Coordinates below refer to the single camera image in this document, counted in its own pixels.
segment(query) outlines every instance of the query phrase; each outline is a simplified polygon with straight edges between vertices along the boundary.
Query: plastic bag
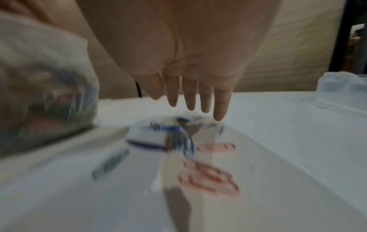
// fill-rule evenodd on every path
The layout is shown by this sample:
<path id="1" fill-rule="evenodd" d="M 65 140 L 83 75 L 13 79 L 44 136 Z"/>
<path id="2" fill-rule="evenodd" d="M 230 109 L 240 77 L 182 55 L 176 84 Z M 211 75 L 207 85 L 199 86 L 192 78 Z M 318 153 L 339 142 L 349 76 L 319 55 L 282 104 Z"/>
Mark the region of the plastic bag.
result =
<path id="1" fill-rule="evenodd" d="M 85 39 L 0 14 L 0 157 L 91 126 L 98 91 Z"/>

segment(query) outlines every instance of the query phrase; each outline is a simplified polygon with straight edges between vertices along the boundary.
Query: white surface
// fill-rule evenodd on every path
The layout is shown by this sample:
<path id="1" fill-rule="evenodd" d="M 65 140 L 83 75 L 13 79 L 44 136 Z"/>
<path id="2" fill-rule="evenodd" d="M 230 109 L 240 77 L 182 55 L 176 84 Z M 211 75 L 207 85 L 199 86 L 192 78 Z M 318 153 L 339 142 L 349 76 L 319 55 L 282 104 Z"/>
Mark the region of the white surface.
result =
<path id="1" fill-rule="evenodd" d="M 183 96 L 175 108 L 165 97 L 103 101 L 96 123 L 120 127 L 186 112 Z M 199 96 L 196 112 L 200 113 Z M 305 171 L 367 216 L 367 115 L 315 101 L 310 92 L 237 93 L 224 123 Z"/>

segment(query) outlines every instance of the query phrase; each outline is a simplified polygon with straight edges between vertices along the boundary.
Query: white tabletop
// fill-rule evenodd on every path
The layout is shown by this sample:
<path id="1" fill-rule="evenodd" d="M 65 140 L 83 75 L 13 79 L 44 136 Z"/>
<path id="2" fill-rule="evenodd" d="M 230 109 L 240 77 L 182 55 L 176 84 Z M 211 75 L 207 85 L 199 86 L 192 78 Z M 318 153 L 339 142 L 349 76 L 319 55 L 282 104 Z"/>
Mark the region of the white tabletop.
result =
<path id="1" fill-rule="evenodd" d="M 165 97 L 101 100 L 96 123 L 120 127 L 183 113 L 187 113 L 183 96 L 175 108 Z M 201 113 L 199 96 L 195 113 Z M 320 102 L 311 92 L 235 93 L 223 121 L 367 216 L 367 114 Z"/>

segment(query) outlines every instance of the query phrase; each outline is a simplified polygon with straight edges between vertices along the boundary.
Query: clear plastic bag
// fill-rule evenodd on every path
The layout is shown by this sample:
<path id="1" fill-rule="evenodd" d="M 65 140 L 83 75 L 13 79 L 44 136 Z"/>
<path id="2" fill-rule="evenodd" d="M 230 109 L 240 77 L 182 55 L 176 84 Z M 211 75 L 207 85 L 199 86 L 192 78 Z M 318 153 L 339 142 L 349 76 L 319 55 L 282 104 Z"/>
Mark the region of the clear plastic bag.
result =
<path id="1" fill-rule="evenodd" d="M 98 91 L 85 39 L 0 14 L 0 157 L 91 126 Z"/>

